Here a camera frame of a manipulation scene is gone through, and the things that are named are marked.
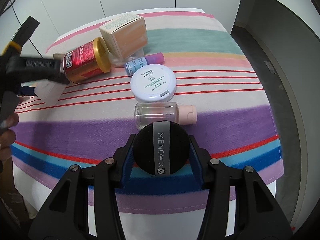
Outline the person's left hand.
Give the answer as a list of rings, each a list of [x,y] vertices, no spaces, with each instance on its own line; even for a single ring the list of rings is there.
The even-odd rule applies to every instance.
[[[18,124],[19,117],[17,113],[13,113],[6,120],[1,122],[1,129],[5,129],[3,134],[1,135],[1,150],[0,150],[0,158],[4,163],[11,157],[11,149],[10,146],[16,140],[16,134],[10,128],[14,127]]]

